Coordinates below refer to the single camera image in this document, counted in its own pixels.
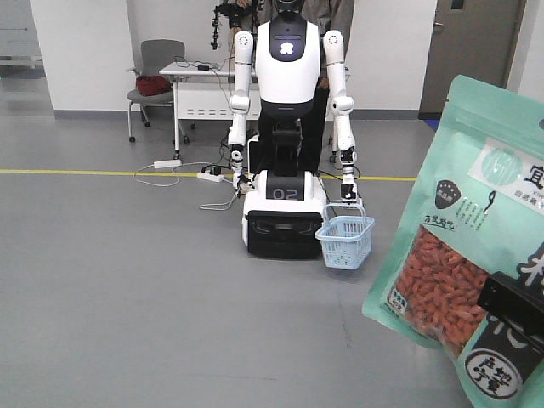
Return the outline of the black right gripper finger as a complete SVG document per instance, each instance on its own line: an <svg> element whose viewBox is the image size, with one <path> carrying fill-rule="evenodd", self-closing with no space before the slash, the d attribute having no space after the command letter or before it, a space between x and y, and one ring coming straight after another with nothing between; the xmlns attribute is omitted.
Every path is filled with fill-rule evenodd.
<svg viewBox="0 0 544 408"><path fill-rule="evenodd" d="M529 340L543 339L543 296L503 273L489 275L477 305Z"/></svg>

